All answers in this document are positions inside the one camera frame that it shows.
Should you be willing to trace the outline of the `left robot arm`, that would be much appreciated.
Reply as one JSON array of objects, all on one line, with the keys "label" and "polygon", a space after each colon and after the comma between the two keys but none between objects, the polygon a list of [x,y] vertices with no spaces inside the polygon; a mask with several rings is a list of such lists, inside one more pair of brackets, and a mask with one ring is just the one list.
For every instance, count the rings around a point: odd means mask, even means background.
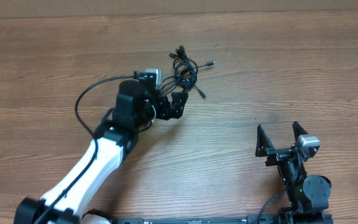
[{"label": "left robot arm", "polygon": [[14,223],[81,223],[84,211],[106,178],[135,148],[139,134],[156,119],[179,119],[188,92],[163,90],[159,70],[119,77],[116,104],[108,109],[95,130],[83,157],[69,173],[39,200],[25,198],[18,205]]}]

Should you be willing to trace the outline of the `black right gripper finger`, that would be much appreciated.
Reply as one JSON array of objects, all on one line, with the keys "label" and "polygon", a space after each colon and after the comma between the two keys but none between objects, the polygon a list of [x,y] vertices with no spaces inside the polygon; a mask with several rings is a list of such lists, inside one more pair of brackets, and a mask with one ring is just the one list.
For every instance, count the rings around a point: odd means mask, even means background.
[{"label": "black right gripper finger", "polygon": [[309,135],[309,133],[305,131],[304,128],[297,121],[294,121],[292,123],[292,128],[296,142],[301,142],[304,137],[308,137]]},{"label": "black right gripper finger", "polygon": [[264,131],[262,125],[257,127],[257,145],[255,148],[256,157],[267,157],[274,152],[275,148]]}]

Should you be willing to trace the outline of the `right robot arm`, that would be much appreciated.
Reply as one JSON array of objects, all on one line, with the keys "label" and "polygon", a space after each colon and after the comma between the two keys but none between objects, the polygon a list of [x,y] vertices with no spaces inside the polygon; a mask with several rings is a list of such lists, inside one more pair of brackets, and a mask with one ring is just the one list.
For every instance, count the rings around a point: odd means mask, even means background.
[{"label": "right robot arm", "polygon": [[[309,134],[298,122],[292,124],[295,142],[288,148],[277,149],[261,125],[257,127],[255,155],[266,158],[267,167],[275,166],[283,180],[284,189],[272,196],[260,209],[256,223],[332,223],[331,215],[324,214],[329,208],[331,181],[322,175],[308,175],[303,165],[315,156],[320,148],[317,136]],[[287,194],[289,206],[276,215],[264,215],[274,200]]]}]

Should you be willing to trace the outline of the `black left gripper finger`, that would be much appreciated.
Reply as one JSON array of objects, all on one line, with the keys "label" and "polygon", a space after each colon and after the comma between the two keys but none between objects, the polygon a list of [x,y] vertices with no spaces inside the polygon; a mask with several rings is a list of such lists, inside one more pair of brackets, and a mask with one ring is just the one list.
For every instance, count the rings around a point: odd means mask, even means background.
[{"label": "black left gripper finger", "polygon": [[172,105],[166,96],[158,98],[157,118],[169,120],[172,118]]},{"label": "black left gripper finger", "polygon": [[171,118],[179,119],[182,117],[187,99],[188,99],[187,92],[172,93],[172,112],[170,115]]}]

